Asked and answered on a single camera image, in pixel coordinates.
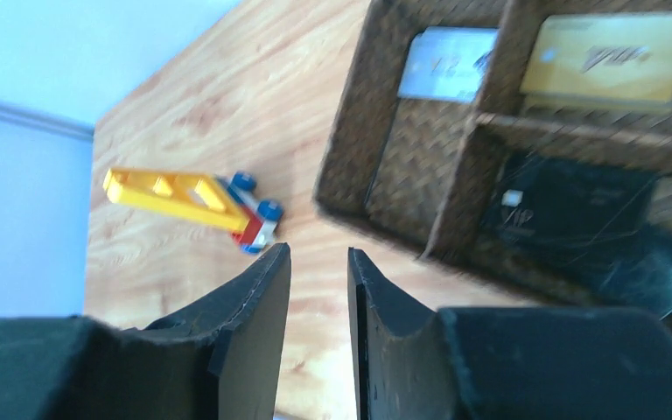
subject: wooden surface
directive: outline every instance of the wooden surface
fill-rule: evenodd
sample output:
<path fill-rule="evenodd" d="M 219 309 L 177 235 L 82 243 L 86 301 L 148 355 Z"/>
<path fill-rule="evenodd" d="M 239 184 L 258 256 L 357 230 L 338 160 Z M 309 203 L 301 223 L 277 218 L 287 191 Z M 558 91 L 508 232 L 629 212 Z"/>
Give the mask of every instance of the wooden surface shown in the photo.
<path fill-rule="evenodd" d="M 277 409 L 355 418 L 347 247 L 365 249 L 423 303 L 519 305 L 469 276 L 444 274 L 316 217 L 321 157 L 366 0 L 244 0 L 97 125 L 86 313 L 144 327 L 240 273 L 252 258 L 227 234 L 110 204 L 113 165 L 259 178 L 287 208 L 292 289 Z"/>

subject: toy wheel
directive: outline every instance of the toy wheel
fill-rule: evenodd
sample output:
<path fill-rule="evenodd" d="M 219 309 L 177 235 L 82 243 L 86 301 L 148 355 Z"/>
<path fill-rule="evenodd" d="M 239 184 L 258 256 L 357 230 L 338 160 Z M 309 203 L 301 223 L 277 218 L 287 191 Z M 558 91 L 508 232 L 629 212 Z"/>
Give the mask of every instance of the toy wheel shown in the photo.
<path fill-rule="evenodd" d="M 259 203 L 259 207 L 256 211 L 266 220 L 266 221 L 279 221 L 282 219 L 282 214 L 284 214 L 284 207 L 279 204 L 278 201 L 273 199 L 265 199 Z"/>
<path fill-rule="evenodd" d="M 241 245 L 241 251 L 243 251 L 245 254 L 249 254 L 250 256 L 255 256 L 262 252 L 262 249 L 253 245 Z"/>
<path fill-rule="evenodd" d="M 252 192 L 256 188 L 256 178 L 248 172 L 238 171 L 230 182 L 234 187 L 245 192 Z"/>

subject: toy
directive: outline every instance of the toy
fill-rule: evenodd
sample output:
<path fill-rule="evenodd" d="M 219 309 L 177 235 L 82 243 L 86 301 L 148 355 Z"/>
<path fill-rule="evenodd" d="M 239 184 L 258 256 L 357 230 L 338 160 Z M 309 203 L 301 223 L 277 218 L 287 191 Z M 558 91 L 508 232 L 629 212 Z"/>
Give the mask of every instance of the toy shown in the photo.
<path fill-rule="evenodd" d="M 274 243 L 284 208 L 257 200 L 253 175 L 238 171 L 230 180 L 202 173 L 112 168 L 104 179 L 110 201 L 227 230 L 241 250 L 260 253 Z"/>

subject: light blue card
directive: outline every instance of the light blue card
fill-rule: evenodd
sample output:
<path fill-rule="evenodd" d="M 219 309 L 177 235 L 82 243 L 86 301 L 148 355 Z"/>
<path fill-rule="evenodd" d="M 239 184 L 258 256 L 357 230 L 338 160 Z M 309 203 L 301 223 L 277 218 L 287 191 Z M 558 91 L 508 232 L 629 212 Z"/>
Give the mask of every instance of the light blue card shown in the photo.
<path fill-rule="evenodd" d="M 431 27 L 411 42 L 398 97 L 472 102 L 498 30 Z"/>

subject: light blue wall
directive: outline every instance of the light blue wall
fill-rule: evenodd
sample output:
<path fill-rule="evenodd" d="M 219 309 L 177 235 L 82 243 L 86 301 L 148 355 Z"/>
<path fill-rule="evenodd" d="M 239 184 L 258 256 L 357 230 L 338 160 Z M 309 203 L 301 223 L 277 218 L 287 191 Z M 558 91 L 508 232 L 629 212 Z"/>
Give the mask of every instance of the light blue wall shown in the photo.
<path fill-rule="evenodd" d="M 0 316 L 83 306 L 92 144 L 0 122 Z"/>
<path fill-rule="evenodd" d="M 94 125 L 240 0 L 0 0 L 0 103 Z"/>

